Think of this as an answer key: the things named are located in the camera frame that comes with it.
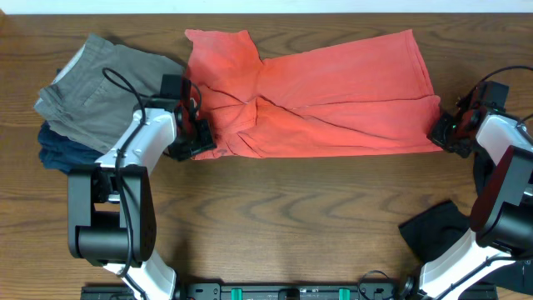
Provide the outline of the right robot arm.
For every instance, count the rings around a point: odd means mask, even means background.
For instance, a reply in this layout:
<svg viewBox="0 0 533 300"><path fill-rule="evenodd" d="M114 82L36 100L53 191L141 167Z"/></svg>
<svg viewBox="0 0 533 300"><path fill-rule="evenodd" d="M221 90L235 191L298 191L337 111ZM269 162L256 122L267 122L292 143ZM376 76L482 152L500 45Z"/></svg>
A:
<svg viewBox="0 0 533 300"><path fill-rule="evenodd" d="M470 228L437 259L421 267L415 299L457 299L470 286L504 266L532 259L532 138L523 122L487 113L476 143L496 168L470 215Z"/></svg>

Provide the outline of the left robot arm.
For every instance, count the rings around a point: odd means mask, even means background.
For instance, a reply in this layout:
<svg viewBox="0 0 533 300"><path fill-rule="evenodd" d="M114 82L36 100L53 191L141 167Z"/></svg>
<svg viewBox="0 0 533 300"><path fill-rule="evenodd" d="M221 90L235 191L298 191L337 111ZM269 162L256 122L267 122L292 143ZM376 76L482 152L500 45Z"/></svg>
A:
<svg viewBox="0 0 533 300"><path fill-rule="evenodd" d="M75 258L122 280L83 287L83 299L178 299L177 272L155 249L150 175L159 158L187 160L216 146L209 122L181 109L136 110L117 143L68 174L68 247Z"/></svg>

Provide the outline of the red printed t-shirt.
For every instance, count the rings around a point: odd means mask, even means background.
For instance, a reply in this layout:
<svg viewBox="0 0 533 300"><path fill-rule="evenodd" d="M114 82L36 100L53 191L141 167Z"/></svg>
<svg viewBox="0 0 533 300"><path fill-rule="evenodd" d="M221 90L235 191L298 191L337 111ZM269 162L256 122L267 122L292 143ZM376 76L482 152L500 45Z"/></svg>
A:
<svg viewBox="0 0 533 300"><path fill-rule="evenodd" d="M202 159L435 150L440 99L410 30L268 59L246 31L185 34L216 143Z"/></svg>

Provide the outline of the black Sydrogen garment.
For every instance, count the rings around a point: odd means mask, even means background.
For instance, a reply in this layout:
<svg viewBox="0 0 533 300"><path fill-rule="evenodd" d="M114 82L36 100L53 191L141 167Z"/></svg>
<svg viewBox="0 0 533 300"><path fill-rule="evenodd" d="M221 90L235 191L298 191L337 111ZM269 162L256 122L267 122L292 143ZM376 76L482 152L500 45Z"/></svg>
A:
<svg viewBox="0 0 533 300"><path fill-rule="evenodd" d="M424 263L450 248L469 229L469 218L446 200L398 226L408 247ZM517 293L532 294L532 262L515 262L485 276L484 283Z"/></svg>

